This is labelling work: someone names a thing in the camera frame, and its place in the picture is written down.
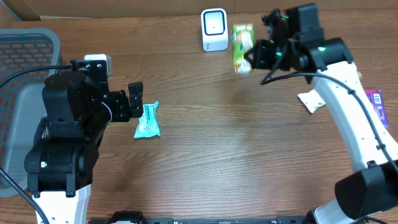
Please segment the green drink carton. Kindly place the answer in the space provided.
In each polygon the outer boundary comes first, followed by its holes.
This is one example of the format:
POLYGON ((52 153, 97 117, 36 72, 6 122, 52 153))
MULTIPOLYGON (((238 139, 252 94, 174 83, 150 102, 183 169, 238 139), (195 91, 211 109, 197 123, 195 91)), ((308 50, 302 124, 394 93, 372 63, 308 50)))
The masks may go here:
POLYGON ((251 73, 252 66, 244 58, 244 54, 254 47, 253 24, 234 24, 231 38, 235 72, 242 75, 251 73))

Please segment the teal snack pouch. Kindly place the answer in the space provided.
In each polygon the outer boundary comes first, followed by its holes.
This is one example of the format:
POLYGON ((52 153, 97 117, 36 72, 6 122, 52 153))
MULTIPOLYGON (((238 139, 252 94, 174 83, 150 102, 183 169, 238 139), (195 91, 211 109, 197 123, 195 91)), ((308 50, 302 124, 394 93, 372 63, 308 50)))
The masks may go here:
POLYGON ((139 118, 134 139, 160 136, 160 128, 156 117, 158 106, 158 101, 143 105, 144 112, 139 118))

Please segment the white tube gold cap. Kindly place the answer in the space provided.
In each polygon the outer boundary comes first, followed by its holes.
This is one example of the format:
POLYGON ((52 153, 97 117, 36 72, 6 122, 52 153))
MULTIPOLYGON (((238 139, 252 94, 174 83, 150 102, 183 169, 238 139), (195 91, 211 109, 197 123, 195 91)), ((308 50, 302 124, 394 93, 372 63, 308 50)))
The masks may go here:
POLYGON ((330 113, 337 115, 347 114, 351 110, 362 110, 355 87, 349 86, 343 80, 323 74, 322 77, 313 77, 311 84, 312 90, 297 95, 310 114, 323 106, 328 106, 330 113))

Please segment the purple snack package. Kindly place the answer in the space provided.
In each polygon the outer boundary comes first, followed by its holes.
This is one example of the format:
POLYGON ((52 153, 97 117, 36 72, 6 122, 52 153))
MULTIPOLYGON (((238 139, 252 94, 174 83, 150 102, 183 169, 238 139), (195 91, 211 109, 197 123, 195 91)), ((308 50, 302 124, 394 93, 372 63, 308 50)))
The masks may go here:
POLYGON ((389 127, 389 122, 387 114, 384 107, 382 91, 381 90, 365 90, 365 94, 371 102, 377 116, 381 120, 383 126, 387 129, 389 127))

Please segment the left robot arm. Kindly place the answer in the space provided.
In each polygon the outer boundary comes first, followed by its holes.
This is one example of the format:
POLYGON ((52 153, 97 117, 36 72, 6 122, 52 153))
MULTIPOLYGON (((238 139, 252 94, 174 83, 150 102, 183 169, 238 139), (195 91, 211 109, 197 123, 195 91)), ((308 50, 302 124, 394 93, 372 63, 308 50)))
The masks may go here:
POLYGON ((85 223, 93 168, 111 122, 142 116, 142 82, 110 91, 102 72, 65 71, 42 90, 47 115, 40 120, 24 168, 27 189, 44 217, 38 222, 85 223))

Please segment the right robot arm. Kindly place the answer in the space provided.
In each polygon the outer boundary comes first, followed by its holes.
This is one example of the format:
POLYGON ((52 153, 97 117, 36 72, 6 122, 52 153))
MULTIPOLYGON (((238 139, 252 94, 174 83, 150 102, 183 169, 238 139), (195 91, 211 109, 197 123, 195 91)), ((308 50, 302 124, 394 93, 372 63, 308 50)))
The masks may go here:
POLYGON ((359 223, 397 206, 397 142, 381 123, 344 41, 326 39, 314 3, 263 16, 269 38, 244 57, 267 70, 263 84, 304 77, 325 101, 349 152, 353 173, 334 186, 333 200, 307 213, 304 223, 359 223))

